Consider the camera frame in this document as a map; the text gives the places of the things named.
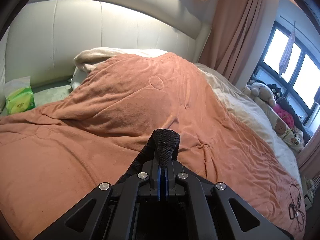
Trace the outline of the orange bed blanket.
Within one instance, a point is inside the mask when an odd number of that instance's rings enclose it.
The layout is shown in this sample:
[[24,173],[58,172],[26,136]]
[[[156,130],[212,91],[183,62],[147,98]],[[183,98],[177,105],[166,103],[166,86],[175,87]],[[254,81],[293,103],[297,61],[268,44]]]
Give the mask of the orange bed blanket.
[[263,110],[216,71],[167,53],[121,54],[65,99],[1,118],[1,213],[32,239],[103,181],[115,183],[158,128],[181,136],[178,160],[223,181],[273,224],[300,192],[296,157]]

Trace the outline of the green tissue pack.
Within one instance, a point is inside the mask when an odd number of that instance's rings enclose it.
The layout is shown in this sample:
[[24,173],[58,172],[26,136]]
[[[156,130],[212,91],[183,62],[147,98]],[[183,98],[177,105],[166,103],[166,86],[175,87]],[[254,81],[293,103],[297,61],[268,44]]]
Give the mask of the green tissue pack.
[[36,107],[29,76],[5,83],[3,92],[8,115],[22,113]]

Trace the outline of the pink curtain left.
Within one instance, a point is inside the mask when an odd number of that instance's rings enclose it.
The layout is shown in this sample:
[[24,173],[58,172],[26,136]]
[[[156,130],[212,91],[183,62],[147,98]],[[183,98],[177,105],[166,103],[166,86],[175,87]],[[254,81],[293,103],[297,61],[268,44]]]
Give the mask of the pink curtain left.
[[219,0],[199,63],[241,88],[251,72],[247,63],[266,6],[267,0]]

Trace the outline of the black framed window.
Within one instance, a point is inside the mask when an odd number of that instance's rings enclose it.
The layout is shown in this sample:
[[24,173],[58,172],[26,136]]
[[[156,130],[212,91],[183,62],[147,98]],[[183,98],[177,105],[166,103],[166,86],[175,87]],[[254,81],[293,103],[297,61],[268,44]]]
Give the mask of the black framed window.
[[[288,28],[274,22],[267,44],[253,74],[266,84],[275,84],[289,101],[302,123],[315,132],[319,127],[319,35],[306,35],[290,22]],[[296,38],[286,71],[279,75],[279,63],[291,31]]]

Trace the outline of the cream pillow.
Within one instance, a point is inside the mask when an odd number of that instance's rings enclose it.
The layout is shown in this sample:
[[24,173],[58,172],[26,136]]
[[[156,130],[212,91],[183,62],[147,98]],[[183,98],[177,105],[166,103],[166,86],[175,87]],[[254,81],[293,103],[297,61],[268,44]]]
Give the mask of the cream pillow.
[[166,54],[167,51],[160,49],[127,49],[127,48],[110,48],[98,47],[89,50],[83,50],[73,59],[75,71],[71,80],[71,88],[75,90],[96,68],[98,64],[107,59],[120,54],[134,54],[142,57],[158,57]]

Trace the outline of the white padded headboard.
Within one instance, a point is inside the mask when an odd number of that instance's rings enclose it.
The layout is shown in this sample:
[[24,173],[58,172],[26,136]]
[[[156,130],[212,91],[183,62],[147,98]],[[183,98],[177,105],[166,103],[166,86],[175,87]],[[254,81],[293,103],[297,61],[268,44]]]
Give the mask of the white padded headboard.
[[1,83],[65,80],[74,57],[97,47],[160,49],[197,62],[210,31],[180,0],[30,0],[1,39]]

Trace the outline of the black drawstring pants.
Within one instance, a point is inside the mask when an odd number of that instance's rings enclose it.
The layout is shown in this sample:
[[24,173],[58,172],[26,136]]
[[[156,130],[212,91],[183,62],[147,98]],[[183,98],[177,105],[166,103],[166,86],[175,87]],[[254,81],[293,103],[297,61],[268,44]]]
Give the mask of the black drawstring pants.
[[156,156],[160,167],[166,167],[169,160],[177,160],[180,135],[171,129],[156,129],[148,142],[133,160],[127,171],[118,179],[117,184],[124,183],[130,176],[142,172],[143,165]]

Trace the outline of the plush toy pile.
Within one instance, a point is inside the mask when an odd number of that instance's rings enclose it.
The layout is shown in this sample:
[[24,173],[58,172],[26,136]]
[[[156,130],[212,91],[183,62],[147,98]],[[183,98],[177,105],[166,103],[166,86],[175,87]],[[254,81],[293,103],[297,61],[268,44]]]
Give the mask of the plush toy pile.
[[261,80],[251,79],[241,91],[254,102],[256,98],[259,98],[272,108],[278,104],[283,110],[289,112],[293,116],[295,126],[303,132],[304,144],[309,142],[312,133],[305,128],[300,116],[297,115],[289,101],[283,97],[282,91],[277,85],[267,85]]

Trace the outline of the bear print pillow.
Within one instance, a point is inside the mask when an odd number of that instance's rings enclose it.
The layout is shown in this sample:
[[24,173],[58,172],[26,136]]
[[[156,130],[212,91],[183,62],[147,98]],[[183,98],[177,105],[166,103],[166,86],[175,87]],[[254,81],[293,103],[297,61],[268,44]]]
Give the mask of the bear print pillow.
[[272,108],[259,98],[255,102],[268,117],[276,134],[287,146],[299,153],[304,148],[303,132],[295,126],[293,116],[278,104]]

